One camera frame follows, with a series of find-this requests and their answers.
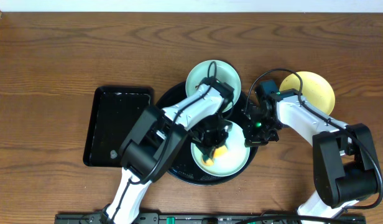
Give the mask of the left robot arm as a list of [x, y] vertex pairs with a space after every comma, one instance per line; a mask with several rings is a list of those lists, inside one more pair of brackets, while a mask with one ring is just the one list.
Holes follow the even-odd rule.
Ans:
[[192, 96], [173, 106], [146, 108], [119, 149], [121, 182], [113, 202], [101, 214], [101, 223], [136, 219], [149, 185], [170, 168], [189, 134], [212, 157], [228, 137], [231, 124], [221, 114], [233, 95], [227, 83], [201, 83]]

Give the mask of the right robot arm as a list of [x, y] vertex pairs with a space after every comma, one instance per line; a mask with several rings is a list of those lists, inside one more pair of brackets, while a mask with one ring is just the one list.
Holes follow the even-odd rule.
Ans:
[[383, 176], [370, 129], [349, 125], [314, 107], [297, 90], [256, 91], [259, 104], [247, 100], [246, 144], [278, 141], [278, 130], [292, 128], [313, 149], [315, 192], [300, 216], [334, 219], [348, 210], [369, 210], [383, 199]]

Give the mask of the yellow plate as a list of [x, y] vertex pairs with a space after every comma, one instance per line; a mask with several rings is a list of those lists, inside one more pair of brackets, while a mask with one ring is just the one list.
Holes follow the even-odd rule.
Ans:
[[314, 107], [330, 115], [335, 107], [335, 93], [331, 85], [313, 72], [301, 71], [297, 74], [303, 81], [302, 95]]

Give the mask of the mint green plate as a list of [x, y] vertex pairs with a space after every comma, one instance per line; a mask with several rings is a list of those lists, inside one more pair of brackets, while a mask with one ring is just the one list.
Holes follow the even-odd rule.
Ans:
[[202, 79], [207, 77], [208, 67], [213, 61], [216, 62], [216, 79], [220, 82], [227, 83], [234, 89], [233, 104], [228, 105], [224, 109], [224, 112], [227, 112], [231, 109], [231, 106], [236, 105], [236, 102], [239, 99], [239, 96], [241, 94], [241, 79], [237, 71], [230, 64], [224, 61], [206, 60], [196, 65], [188, 74], [185, 84], [186, 95], [187, 97], [189, 97], [197, 91], [198, 85], [200, 84]]
[[249, 158], [250, 148], [246, 147], [242, 128], [232, 121], [232, 129], [226, 139], [228, 151], [225, 155], [215, 159], [213, 166], [205, 166], [201, 162], [202, 152], [191, 143], [191, 154], [197, 166], [205, 173], [216, 177], [226, 177], [240, 171]]

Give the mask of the yellow green sponge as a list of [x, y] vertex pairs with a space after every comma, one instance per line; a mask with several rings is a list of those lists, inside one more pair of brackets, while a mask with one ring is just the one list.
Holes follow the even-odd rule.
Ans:
[[228, 148], [224, 144], [220, 147], [215, 148], [211, 154], [211, 157], [207, 155], [202, 155], [201, 162], [205, 166], [213, 166], [215, 163], [215, 159], [225, 155], [227, 151], [228, 151]]

